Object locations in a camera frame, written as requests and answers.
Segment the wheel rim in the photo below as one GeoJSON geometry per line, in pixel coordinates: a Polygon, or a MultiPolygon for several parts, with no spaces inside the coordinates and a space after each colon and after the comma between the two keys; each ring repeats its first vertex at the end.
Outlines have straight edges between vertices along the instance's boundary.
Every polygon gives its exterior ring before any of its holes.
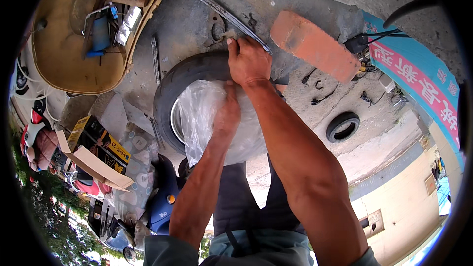
{"type": "Polygon", "coordinates": [[[179,98],[173,104],[171,109],[171,129],[173,130],[174,135],[178,138],[182,144],[184,144],[184,135],[182,134],[182,125],[181,125],[181,112],[179,111],[179,98]]]}

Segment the clear plastic bag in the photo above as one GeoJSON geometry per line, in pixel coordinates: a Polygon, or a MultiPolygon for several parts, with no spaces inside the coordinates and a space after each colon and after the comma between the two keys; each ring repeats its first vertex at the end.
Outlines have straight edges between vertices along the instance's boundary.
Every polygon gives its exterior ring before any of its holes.
{"type": "MultiPolygon", "coordinates": [[[[182,134],[189,166],[199,162],[212,136],[213,119],[227,95],[223,81],[197,80],[179,96],[182,134]]],[[[225,165],[245,162],[267,152],[258,116],[240,86],[236,96],[241,122],[225,157],[225,165]]]]}

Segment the hand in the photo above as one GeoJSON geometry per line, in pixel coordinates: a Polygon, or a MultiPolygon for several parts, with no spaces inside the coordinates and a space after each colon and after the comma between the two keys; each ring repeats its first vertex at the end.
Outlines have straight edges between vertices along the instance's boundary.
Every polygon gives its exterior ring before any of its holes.
{"type": "Polygon", "coordinates": [[[232,138],[237,132],[241,119],[240,104],[237,100],[237,89],[232,81],[225,83],[227,97],[222,108],[218,109],[213,120],[214,133],[231,135],[232,138]]]}
{"type": "Polygon", "coordinates": [[[228,66],[232,79],[245,87],[253,81],[269,80],[272,57],[250,36],[227,39],[228,66]]]}

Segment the small tire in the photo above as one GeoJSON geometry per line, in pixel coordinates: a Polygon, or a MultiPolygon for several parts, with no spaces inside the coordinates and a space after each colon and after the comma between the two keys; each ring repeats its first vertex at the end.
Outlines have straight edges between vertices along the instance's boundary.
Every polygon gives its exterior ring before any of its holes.
{"type": "Polygon", "coordinates": [[[353,112],[344,112],[335,117],[327,127],[327,139],[329,142],[337,144],[351,138],[358,130],[359,117],[353,112]],[[339,131],[339,129],[350,124],[346,129],[339,131]]]}
{"type": "Polygon", "coordinates": [[[171,126],[171,110],[180,94],[196,80],[231,80],[228,52],[201,53],[175,65],[156,90],[153,115],[157,131],[174,150],[185,155],[184,144],[171,126]]]}

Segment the mirror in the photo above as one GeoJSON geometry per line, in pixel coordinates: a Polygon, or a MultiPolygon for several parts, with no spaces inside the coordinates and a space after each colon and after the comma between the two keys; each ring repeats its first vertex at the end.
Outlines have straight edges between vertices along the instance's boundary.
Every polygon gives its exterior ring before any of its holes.
{"type": "Polygon", "coordinates": [[[132,264],[132,265],[135,265],[135,263],[138,261],[138,258],[137,258],[137,255],[136,255],[136,252],[133,248],[131,247],[125,247],[123,249],[123,257],[125,258],[125,260],[132,264]]]}

